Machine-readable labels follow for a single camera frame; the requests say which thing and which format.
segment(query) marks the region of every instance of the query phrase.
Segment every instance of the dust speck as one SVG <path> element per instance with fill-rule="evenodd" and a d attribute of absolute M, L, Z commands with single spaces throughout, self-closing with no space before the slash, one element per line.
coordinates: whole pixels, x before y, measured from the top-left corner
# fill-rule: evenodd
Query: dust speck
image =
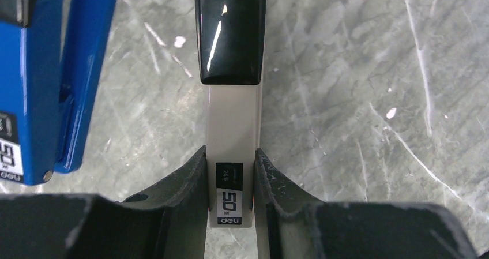
<path fill-rule="evenodd" d="M 187 39 L 185 39 L 185 37 L 177 36 L 177 37 L 175 37 L 175 42 L 173 43 L 173 45 L 176 48 L 182 48 L 183 44 L 185 44 L 186 41 L 187 41 Z"/>
<path fill-rule="evenodd" d="M 387 114 L 385 115 L 385 117 L 387 117 L 387 119 L 392 119 L 394 118 L 394 116 L 396 115 L 396 111 L 397 111 L 397 108 L 393 107 L 389 110 L 389 112 L 387 112 Z"/>

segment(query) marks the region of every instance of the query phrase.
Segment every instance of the metal rivet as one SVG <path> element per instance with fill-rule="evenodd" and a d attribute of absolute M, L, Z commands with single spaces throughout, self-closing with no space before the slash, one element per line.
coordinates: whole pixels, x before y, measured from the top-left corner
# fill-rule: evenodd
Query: metal rivet
<path fill-rule="evenodd" d="M 52 171 L 47 171 L 43 176 L 43 180 L 45 182 L 48 182 L 51 179 L 51 177 L 52 177 Z"/>

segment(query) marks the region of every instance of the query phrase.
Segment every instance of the sticker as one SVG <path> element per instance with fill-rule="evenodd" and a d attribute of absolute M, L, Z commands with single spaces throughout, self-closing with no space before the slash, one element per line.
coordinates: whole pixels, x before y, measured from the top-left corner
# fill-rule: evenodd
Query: sticker
<path fill-rule="evenodd" d="M 17 118 L 6 112 L 0 112 L 0 178 L 24 181 Z"/>
<path fill-rule="evenodd" d="M 217 224 L 241 225 L 243 163 L 216 163 Z"/>

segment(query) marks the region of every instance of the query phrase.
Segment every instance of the deli logo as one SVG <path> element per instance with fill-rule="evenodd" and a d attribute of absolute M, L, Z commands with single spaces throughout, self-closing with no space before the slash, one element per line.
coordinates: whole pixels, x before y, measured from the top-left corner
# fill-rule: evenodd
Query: deli logo
<path fill-rule="evenodd" d="M 233 224 L 233 225 L 241 225 L 242 218 L 240 217 L 218 217 L 217 224 Z"/>
<path fill-rule="evenodd" d="M 8 180 L 16 181 L 16 182 L 23 182 L 22 175 L 11 174 L 11 173 L 6 172 L 6 171 L 0 171 L 0 177 L 3 179 L 8 179 Z"/>

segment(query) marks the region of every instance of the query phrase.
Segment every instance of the black label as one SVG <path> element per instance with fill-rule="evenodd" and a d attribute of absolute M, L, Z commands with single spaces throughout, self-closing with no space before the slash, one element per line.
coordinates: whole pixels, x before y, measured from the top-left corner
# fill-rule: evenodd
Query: black label
<path fill-rule="evenodd" d="M 0 179 L 24 183 L 24 176 L 12 173 L 12 169 L 22 168 L 16 160 L 15 150 L 19 150 L 17 118 L 14 114 L 0 112 Z"/>
<path fill-rule="evenodd" d="M 239 226 L 242 223 L 241 217 L 218 217 L 217 224 L 231 224 Z"/>
<path fill-rule="evenodd" d="M 0 112 L 0 138 L 19 144 L 17 118 L 14 114 Z"/>
<path fill-rule="evenodd" d="M 14 182 L 24 183 L 24 176 L 18 174 L 11 174 L 6 171 L 0 171 L 0 178 L 11 180 Z"/>
<path fill-rule="evenodd" d="M 216 188 L 243 190 L 243 163 L 216 163 Z"/>

